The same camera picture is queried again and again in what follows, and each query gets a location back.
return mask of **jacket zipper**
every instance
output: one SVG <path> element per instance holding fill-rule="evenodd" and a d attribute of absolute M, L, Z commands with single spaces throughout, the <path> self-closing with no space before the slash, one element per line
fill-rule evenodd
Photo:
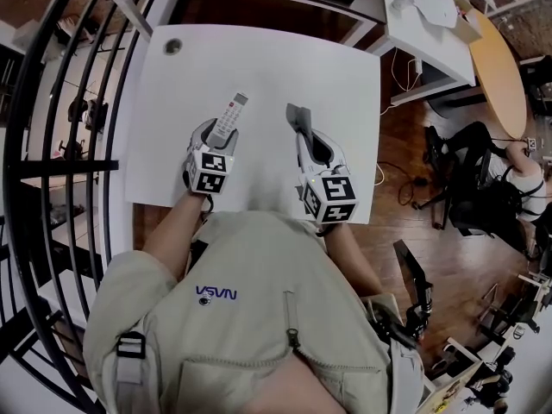
<path fill-rule="evenodd" d="M 287 340 L 292 351 L 302 355 L 310 364 L 314 364 L 317 367 L 324 369 L 343 370 L 343 371 L 378 371 L 377 367 L 348 367 L 345 365 L 331 365 L 315 359 L 311 355 L 307 354 L 303 348 L 301 348 L 301 342 L 299 340 L 299 327 L 297 317 L 297 302 L 294 292 L 284 292 L 285 295 L 285 313 L 287 317 Z"/>

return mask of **white tabletop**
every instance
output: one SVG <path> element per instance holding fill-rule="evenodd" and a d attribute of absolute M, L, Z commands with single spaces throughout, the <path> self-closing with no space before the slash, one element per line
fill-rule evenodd
<path fill-rule="evenodd" d="M 386 33 L 393 45 L 457 81 L 475 85 L 469 46 L 450 29 L 429 23 L 415 6 L 399 11 L 391 6 L 392 1 L 385 0 Z"/>
<path fill-rule="evenodd" d="M 167 40 L 182 49 L 165 55 Z M 312 126 L 343 149 L 367 223 L 380 125 L 380 59 L 303 35 L 218 25 L 155 29 L 130 127 L 125 198 L 172 206 L 185 188 L 182 163 L 192 131 L 218 117 L 241 91 L 248 104 L 237 127 L 235 164 L 215 210 L 277 210 L 306 219 L 295 185 L 295 133 L 288 103 L 311 109 Z"/>

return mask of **black railing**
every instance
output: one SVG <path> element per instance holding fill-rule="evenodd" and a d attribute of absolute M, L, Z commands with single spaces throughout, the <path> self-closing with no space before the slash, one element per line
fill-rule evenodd
<path fill-rule="evenodd" d="M 83 284 L 83 267 L 78 265 L 78 247 L 75 235 L 75 211 L 73 199 L 73 177 L 77 173 L 83 173 L 86 176 L 85 188 L 85 214 L 87 219 L 88 246 L 90 257 L 90 273 L 96 290 L 98 289 L 104 269 L 101 260 L 96 256 L 96 247 L 100 241 L 95 240 L 94 236 L 94 183 L 96 182 L 96 173 L 103 175 L 103 233 L 104 244 L 102 250 L 105 259 L 109 262 L 111 259 L 110 245 L 110 227 L 109 227 L 109 188 L 110 171 L 118 169 L 118 162 L 111 159 L 111 146 L 114 140 L 117 113 L 119 110 L 120 98 L 124 86 L 127 71 L 135 49 L 139 34 L 135 32 L 131 42 L 126 47 L 126 57 L 119 73 L 119 80 L 116 85 L 116 93 L 112 100 L 111 116 L 109 126 L 104 132 L 104 159 L 96 160 L 95 152 L 97 149 L 97 139 L 100 132 L 100 121 L 102 117 L 102 108 L 108 83 L 112 77 L 112 69 L 116 60 L 117 51 L 122 44 L 122 38 L 129 26 L 125 21 L 114 40 L 113 46 L 107 64 L 103 73 L 100 88 L 97 94 L 97 108 L 91 114 L 91 134 L 88 147 L 88 157 L 83 160 L 79 157 L 76 142 L 79 127 L 80 105 L 83 102 L 86 85 L 91 75 L 92 67 L 97 57 L 98 51 L 102 46 L 106 33 L 109 31 L 111 22 L 115 19 L 116 6 L 111 4 L 107 16 L 102 20 L 96 37 L 91 44 L 90 54 L 87 58 L 83 70 L 80 84 L 78 85 L 77 96 L 73 101 L 74 109 L 70 112 L 71 128 L 69 139 L 66 145 L 65 158 L 63 160 L 52 160 L 53 132 L 56 120 L 60 119 L 58 115 L 60 96 L 66 80 L 67 70 L 71 59 L 79 45 L 81 33 L 90 14 L 101 0 L 90 0 L 82 11 L 82 14 L 76 24 L 74 33 L 67 44 L 65 54 L 61 60 L 60 69 L 53 84 L 49 107 L 47 112 L 46 127 L 43 138 L 43 148 L 41 160 L 22 160 L 23 133 L 28 125 L 27 119 L 33 114 L 33 106 L 41 83 L 41 60 L 46 51 L 47 44 L 53 34 L 57 21 L 61 18 L 69 0 L 52 0 L 45 15 L 41 20 L 39 30 L 28 48 L 19 73 L 16 88 L 10 105 L 8 126 L 6 129 L 4 159 L 3 159 L 3 197 L 4 210 L 7 224 L 7 233 L 9 235 L 9 249 L 2 247 L 0 254 L 6 257 L 3 259 L 10 262 L 10 254 L 13 256 L 19 280 L 21 282 L 22 294 L 25 299 L 25 308 L 17 312 L 16 298 L 14 296 L 13 278 L 9 266 L 9 290 L 11 295 L 9 299 L 2 297 L 0 288 L 0 329 L 11 329 L 9 325 L 16 326 L 25 333 L 26 339 L 17 344 L 10 344 L 6 347 L 6 354 L 11 355 L 24 369 L 33 377 L 40 381 L 44 386 L 55 392 L 66 402 L 79 408 L 82 411 L 97 413 L 103 412 L 104 408 L 98 402 L 93 401 L 85 391 L 85 387 L 91 388 L 90 381 L 85 372 L 84 359 L 82 357 L 82 336 L 83 330 L 73 321 L 69 307 L 66 302 L 66 294 L 60 281 L 60 266 L 57 261 L 56 243 L 53 240 L 53 225 L 50 221 L 50 178 L 52 176 L 65 176 L 66 179 L 66 228 L 67 228 L 67 247 L 69 268 L 72 269 L 74 282 L 78 293 L 80 305 L 85 319 L 90 312 L 90 303 L 85 295 Z M 151 8 L 153 0 L 149 0 L 145 5 L 144 16 Z M 40 208 L 41 212 L 37 215 L 37 225 L 29 219 L 28 215 L 28 196 L 26 190 L 28 187 L 22 180 L 38 177 L 41 179 Z M 38 241 L 36 233 L 42 233 L 42 238 Z M 0 230 L 0 241 L 3 237 L 3 218 L 2 228 Z M 52 281 L 55 296 L 58 301 L 59 310 L 51 310 L 50 305 L 39 295 L 36 278 L 46 274 Z M 16 323 L 7 320 L 4 311 L 4 304 L 10 302 L 15 308 L 14 317 L 19 317 Z M 41 342 L 46 350 L 47 356 L 35 346 Z M 23 358 L 26 353 L 44 361 L 49 366 L 54 367 L 66 382 L 70 391 L 67 391 L 54 384 L 47 376 L 43 375 L 34 368 L 29 361 Z"/>

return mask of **round table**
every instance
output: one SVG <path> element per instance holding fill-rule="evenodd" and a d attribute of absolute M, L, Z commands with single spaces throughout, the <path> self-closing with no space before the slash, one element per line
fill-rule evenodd
<path fill-rule="evenodd" d="M 482 38 L 469 45 L 475 74 L 492 113 L 512 138 L 521 138 L 527 123 L 524 85 L 518 63 L 502 34 L 474 9 Z"/>

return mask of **white table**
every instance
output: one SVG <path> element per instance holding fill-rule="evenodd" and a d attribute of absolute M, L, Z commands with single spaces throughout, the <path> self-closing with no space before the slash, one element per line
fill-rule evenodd
<path fill-rule="evenodd" d="M 182 41 L 165 55 L 169 39 Z M 278 210 L 307 219 L 295 186 L 295 133 L 288 103 L 311 109 L 312 125 L 343 149 L 370 217 L 380 125 L 380 60 L 337 43 L 286 32 L 218 25 L 155 29 L 130 126 L 125 198 L 173 206 L 192 131 L 219 116 L 238 91 L 249 96 L 237 127 L 235 164 L 215 210 Z"/>
<path fill-rule="evenodd" d="M 448 76 L 393 97 L 391 104 L 398 106 L 462 85 L 475 85 L 469 46 L 450 29 L 427 22 L 416 7 L 410 6 L 398 11 L 391 6 L 392 1 L 385 0 L 385 33 L 367 51 L 381 56 L 393 47 L 398 47 Z"/>

